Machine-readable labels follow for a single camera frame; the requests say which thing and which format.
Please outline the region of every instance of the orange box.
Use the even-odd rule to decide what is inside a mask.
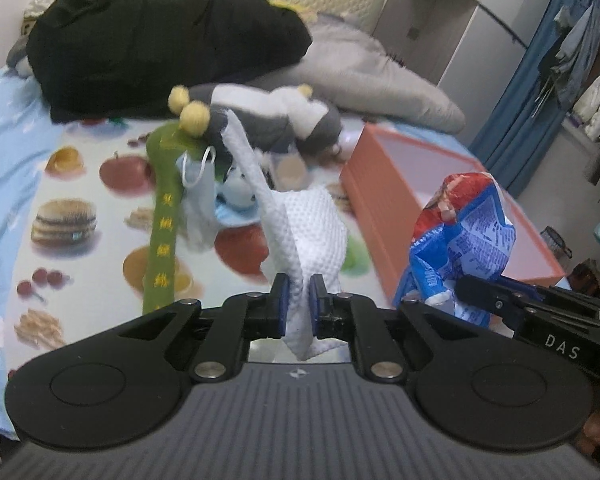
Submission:
[[[382,288],[393,300],[408,262],[420,212],[452,173],[486,171],[474,158],[368,124],[342,168],[344,186]],[[555,285],[564,271],[520,206],[506,192],[505,213],[516,243],[504,275],[533,285]]]

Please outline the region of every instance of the face mask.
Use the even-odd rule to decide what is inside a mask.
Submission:
[[[176,162],[182,176],[182,210],[186,218],[189,246],[197,252],[213,248],[219,225],[216,220],[216,149],[209,146],[202,160],[191,160],[184,152]]]

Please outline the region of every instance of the plastic snack bag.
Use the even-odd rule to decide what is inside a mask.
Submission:
[[[489,173],[446,177],[416,222],[409,265],[394,306],[403,298],[424,300],[460,319],[488,326],[490,314],[459,303],[453,289],[461,276],[496,280],[507,266],[516,228],[505,216],[503,202]]]

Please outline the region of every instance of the white tissue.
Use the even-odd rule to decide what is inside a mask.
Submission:
[[[324,188],[286,193],[270,190],[240,121],[231,110],[226,115],[228,124],[222,140],[260,205],[262,229],[269,246],[262,272],[270,282],[278,272],[285,272],[291,279],[283,340],[296,357],[310,359],[343,344],[339,340],[314,338],[308,287],[311,276],[322,274],[328,292],[341,291],[338,274],[347,251],[347,228]]]

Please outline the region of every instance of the hamburger print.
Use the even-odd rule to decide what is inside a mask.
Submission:
[[[45,203],[31,227],[33,243],[46,248],[81,245],[93,237],[96,207],[77,198]]]

